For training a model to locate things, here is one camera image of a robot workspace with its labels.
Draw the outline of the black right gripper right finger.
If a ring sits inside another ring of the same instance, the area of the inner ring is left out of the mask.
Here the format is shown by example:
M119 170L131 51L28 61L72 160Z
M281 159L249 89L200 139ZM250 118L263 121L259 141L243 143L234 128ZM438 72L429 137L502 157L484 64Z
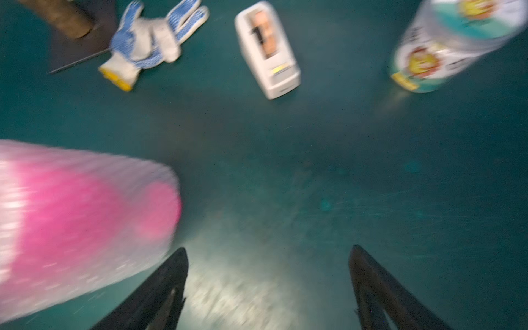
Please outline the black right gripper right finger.
M450 329L447 323L416 299L363 247L354 245L349 273L362 329Z

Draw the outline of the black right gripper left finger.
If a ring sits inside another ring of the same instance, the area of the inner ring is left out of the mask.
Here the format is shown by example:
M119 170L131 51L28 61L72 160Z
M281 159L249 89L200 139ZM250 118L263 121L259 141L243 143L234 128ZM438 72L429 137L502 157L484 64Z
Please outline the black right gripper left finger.
M93 329L176 329L188 276L186 249L178 248L144 283Z

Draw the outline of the clear bubble wrap sheet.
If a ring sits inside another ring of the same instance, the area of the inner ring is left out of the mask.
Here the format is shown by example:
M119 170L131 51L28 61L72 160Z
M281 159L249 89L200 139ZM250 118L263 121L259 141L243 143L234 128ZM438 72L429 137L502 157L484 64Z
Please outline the clear bubble wrap sheet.
M181 217L173 170L122 155L1 141L1 321L147 270Z

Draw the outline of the white tape dispenser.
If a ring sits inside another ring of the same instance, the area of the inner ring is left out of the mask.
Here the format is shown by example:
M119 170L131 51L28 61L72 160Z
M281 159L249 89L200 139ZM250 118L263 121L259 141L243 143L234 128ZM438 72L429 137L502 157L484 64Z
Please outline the white tape dispenser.
M281 97L301 84L301 69L274 7L267 1L241 11L235 17L241 54L269 100Z

